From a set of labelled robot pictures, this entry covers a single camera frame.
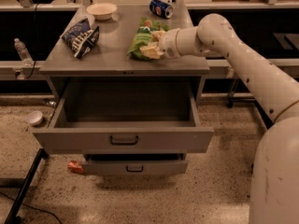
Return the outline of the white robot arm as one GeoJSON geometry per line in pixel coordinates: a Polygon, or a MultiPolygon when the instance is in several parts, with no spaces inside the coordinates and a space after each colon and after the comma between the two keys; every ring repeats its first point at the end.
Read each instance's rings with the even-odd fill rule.
{"type": "Polygon", "coordinates": [[[258,145],[251,179],[249,224],[299,223],[299,82],[245,44],[219,14],[193,28],[155,32],[140,48],[153,59],[219,53],[233,67],[273,126],[258,145]]]}

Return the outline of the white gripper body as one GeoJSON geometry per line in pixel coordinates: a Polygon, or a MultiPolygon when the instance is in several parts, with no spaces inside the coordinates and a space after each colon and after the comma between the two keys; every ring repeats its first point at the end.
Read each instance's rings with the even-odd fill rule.
{"type": "Polygon", "coordinates": [[[177,47],[179,28],[167,31],[159,40],[159,48],[166,59],[178,59],[180,54],[177,47]]]}

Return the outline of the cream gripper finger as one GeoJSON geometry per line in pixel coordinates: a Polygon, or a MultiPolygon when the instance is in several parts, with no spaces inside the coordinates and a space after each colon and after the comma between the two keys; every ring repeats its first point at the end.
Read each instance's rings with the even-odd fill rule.
{"type": "Polygon", "coordinates": [[[151,37],[152,37],[152,40],[155,41],[155,42],[158,42],[160,40],[160,38],[165,34],[165,31],[164,30],[159,30],[159,31],[153,31],[151,33],[151,37]]]}
{"type": "Polygon", "coordinates": [[[164,55],[156,42],[148,43],[147,46],[140,47],[139,49],[145,57],[150,59],[160,59],[164,55]]]}

